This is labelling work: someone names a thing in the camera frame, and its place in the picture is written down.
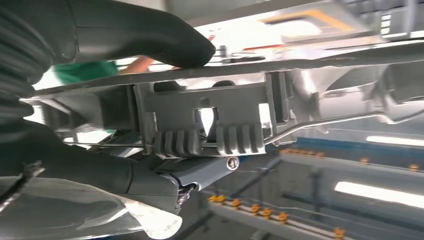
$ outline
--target metal rod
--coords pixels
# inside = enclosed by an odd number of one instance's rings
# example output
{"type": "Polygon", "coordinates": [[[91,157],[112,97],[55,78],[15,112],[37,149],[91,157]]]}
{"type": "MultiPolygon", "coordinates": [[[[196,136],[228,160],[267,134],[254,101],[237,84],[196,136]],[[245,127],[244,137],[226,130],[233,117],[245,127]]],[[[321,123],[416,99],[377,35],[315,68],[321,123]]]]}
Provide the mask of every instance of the metal rod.
{"type": "Polygon", "coordinates": [[[65,141],[65,144],[69,145],[87,145],[91,147],[100,147],[100,148],[144,148],[144,144],[124,144],[124,143],[87,143],[87,142],[74,142],[74,141],[65,141]]]}
{"type": "Polygon", "coordinates": [[[18,181],[16,181],[3,195],[0,196],[0,213],[16,201],[28,183],[45,170],[40,161],[26,165],[18,181]]]}
{"type": "Polygon", "coordinates": [[[393,120],[391,120],[384,112],[382,111],[373,111],[368,113],[360,113],[360,114],[354,114],[354,115],[348,115],[348,116],[338,116],[333,118],[327,118],[322,120],[315,120],[315,121],[306,121],[299,124],[296,124],[292,127],[287,128],[286,130],[280,132],[279,134],[269,137],[264,140],[264,144],[272,144],[275,141],[278,141],[298,130],[310,128],[310,127],[316,127],[326,124],[335,124],[335,123],[341,123],[346,121],[352,121],[352,120],[358,120],[358,119],[366,119],[366,118],[374,118],[379,117],[381,120],[387,124],[396,124],[393,120]]]}

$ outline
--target black plastic part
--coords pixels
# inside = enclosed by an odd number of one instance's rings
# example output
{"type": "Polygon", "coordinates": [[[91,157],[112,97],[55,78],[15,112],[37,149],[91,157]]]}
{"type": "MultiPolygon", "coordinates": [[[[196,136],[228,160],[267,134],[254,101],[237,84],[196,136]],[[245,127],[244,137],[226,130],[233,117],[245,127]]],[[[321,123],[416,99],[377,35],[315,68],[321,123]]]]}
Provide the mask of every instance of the black plastic part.
{"type": "Polygon", "coordinates": [[[16,176],[23,163],[41,161],[44,178],[89,184],[136,197],[171,211],[177,188],[127,158],[63,144],[46,126],[24,121],[33,113],[20,97],[52,64],[146,55],[177,67],[200,67],[214,46],[166,12],[112,0],[2,0],[0,4],[0,177],[16,176]]]}

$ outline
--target ceiling light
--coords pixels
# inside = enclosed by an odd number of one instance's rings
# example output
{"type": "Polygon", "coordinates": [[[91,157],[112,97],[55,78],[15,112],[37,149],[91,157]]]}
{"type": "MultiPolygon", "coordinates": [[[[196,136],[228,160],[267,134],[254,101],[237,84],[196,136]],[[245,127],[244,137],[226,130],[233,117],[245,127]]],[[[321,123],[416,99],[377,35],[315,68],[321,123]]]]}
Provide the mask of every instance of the ceiling light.
{"type": "Polygon", "coordinates": [[[392,203],[405,204],[408,206],[424,209],[424,196],[422,195],[362,185],[347,181],[338,182],[334,190],[345,194],[352,194],[392,203]]]}
{"type": "Polygon", "coordinates": [[[369,136],[366,138],[368,142],[382,143],[382,144],[400,144],[409,146],[424,147],[424,140],[389,137],[389,136],[369,136]]]}
{"type": "Polygon", "coordinates": [[[319,27],[305,20],[285,21],[270,25],[270,27],[286,38],[316,36],[323,32],[319,27]]]}

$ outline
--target metal rail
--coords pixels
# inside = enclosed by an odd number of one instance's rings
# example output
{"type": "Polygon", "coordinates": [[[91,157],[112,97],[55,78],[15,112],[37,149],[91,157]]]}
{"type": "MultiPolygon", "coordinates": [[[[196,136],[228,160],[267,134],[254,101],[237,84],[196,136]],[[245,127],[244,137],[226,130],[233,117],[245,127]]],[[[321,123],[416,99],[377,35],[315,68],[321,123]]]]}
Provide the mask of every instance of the metal rail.
{"type": "Polygon", "coordinates": [[[385,124],[389,124],[389,125],[394,125],[394,124],[400,124],[400,123],[404,123],[406,121],[409,121],[415,117],[418,117],[419,115],[424,114],[424,110],[418,111],[412,115],[406,116],[406,117],[402,117],[402,118],[398,118],[398,119],[391,119],[390,117],[388,117],[385,112],[383,111],[372,111],[372,112],[367,112],[367,113],[360,113],[360,114],[353,114],[353,115],[348,115],[348,116],[338,116],[338,117],[333,117],[333,118],[327,118],[327,119],[321,119],[321,120],[314,120],[314,121],[306,121],[306,122],[302,122],[299,124],[296,124],[292,127],[287,128],[286,130],[278,133],[275,136],[269,137],[267,139],[264,140],[265,145],[268,144],[272,144],[275,141],[278,141],[298,130],[301,129],[305,129],[305,128],[310,128],[310,127],[316,127],[316,126],[321,126],[321,125],[326,125],[326,124],[335,124],[335,123],[341,123],[341,122],[346,122],[346,121],[352,121],[352,120],[359,120],[359,119],[367,119],[367,118],[379,118],[381,122],[385,123],[385,124]]]}
{"type": "Polygon", "coordinates": [[[266,61],[224,66],[178,69],[151,73],[117,75],[82,83],[47,88],[36,91],[34,99],[49,99],[62,92],[84,91],[88,88],[111,87],[143,83],[158,83],[183,79],[210,78],[240,74],[278,72],[288,70],[318,69],[323,67],[354,67],[388,65],[424,61],[424,42],[388,46],[350,52],[320,59],[294,59],[266,61]]]}

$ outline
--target orange clip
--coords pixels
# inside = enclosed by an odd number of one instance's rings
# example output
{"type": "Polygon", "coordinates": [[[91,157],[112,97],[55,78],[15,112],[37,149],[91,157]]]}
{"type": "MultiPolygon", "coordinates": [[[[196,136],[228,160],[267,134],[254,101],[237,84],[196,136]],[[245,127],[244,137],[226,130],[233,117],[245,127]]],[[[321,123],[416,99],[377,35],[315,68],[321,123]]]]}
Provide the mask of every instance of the orange clip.
{"type": "Polygon", "coordinates": [[[285,212],[280,212],[280,214],[278,215],[278,220],[282,223],[282,224],[286,224],[287,220],[289,220],[289,214],[285,213],[285,212]]]}
{"type": "Polygon", "coordinates": [[[215,203],[217,201],[217,196],[216,195],[210,196],[207,200],[210,203],[215,203]]]}
{"type": "Polygon", "coordinates": [[[231,202],[231,207],[235,209],[239,209],[241,204],[242,204],[242,201],[236,198],[231,202]]]}
{"type": "Polygon", "coordinates": [[[224,195],[219,195],[217,198],[216,198],[216,203],[221,203],[221,204],[224,204],[225,203],[225,200],[226,200],[226,197],[224,196],[224,195]]]}
{"type": "Polygon", "coordinates": [[[336,240],[342,240],[345,236],[345,230],[341,229],[340,227],[335,227],[334,236],[336,240]]]}
{"type": "Polygon", "coordinates": [[[273,211],[271,210],[271,208],[264,208],[261,215],[266,219],[270,219],[272,213],[273,211]]]}
{"type": "Polygon", "coordinates": [[[250,208],[250,212],[253,214],[253,215],[257,215],[258,214],[258,211],[259,211],[259,209],[260,209],[260,207],[259,207],[259,205],[258,204],[253,204],[252,205],[252,207],[250,208]]]}
{"type": "Polygon", "coordinates": [[[417,165],[417,164],[410,164],[409,166],[408,166],[408,168],[409,168],[409,170],[411,170],[411,171],[413,171],[413,172],[416,172],[416,171],[418,171],[419,169],[420,169],[420,166],[419,165],[417,165]]]}
{"type": "Polygon", "coordinates": [[[367,164],[370,162],[370,159],[368,159],[367,157],[363,157],[363,158],[361,158],[361,159],[359,160],[359,162],[360,162],[361,164],[365,164],[365,165],[367,165],[367,164]]]}

